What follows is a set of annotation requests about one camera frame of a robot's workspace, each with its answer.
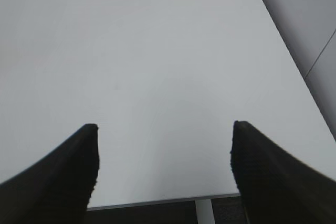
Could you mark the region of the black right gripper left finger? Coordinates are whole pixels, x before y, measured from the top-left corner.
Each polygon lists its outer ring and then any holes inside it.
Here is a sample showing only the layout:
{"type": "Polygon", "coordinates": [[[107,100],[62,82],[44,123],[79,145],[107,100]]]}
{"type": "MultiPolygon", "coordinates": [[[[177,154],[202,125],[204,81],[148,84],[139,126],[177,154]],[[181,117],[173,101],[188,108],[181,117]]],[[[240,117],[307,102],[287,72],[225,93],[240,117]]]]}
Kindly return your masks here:
{"type": "Polygon", "coordinates": [[[85,124],[1,183],[1,223],[82,223],[99,167],[98,126],[85,124]]]}

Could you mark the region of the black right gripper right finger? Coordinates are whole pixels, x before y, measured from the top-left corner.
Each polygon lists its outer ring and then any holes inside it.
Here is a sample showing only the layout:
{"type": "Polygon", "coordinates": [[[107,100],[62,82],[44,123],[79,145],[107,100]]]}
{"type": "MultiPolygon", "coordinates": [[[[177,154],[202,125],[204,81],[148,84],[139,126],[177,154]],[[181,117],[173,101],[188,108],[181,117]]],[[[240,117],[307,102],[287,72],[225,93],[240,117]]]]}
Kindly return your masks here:
{"type": "Polygon", "coordinates": [[[249,223],[335,223],[335,181],[247,121],[235,121],[230,165],[249,223]]]}

